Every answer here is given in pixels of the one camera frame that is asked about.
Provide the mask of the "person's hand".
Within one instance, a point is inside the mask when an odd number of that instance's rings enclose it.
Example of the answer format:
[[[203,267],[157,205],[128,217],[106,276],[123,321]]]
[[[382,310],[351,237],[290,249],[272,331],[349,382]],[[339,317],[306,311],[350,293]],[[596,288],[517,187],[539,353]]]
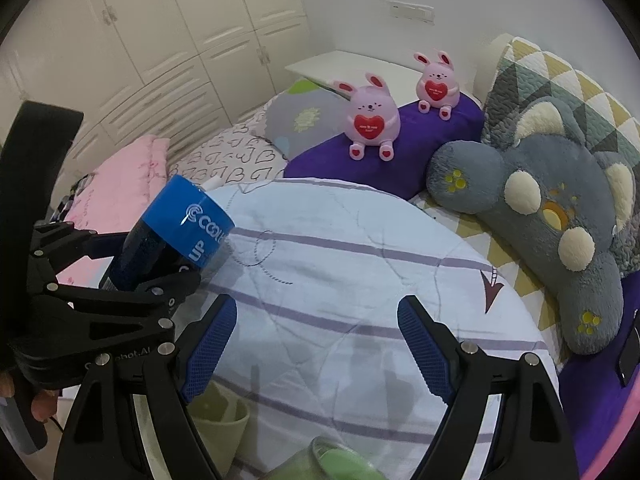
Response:
[[[0,394],[3,399],[14,398],[16,393],[16,385],[14,379],[8,370],[0,374]],[[46,422],[49,418],[54,417],[58,412],[58,390],[40,390],[29,396],[30,412],[32,417],[38,422]]]

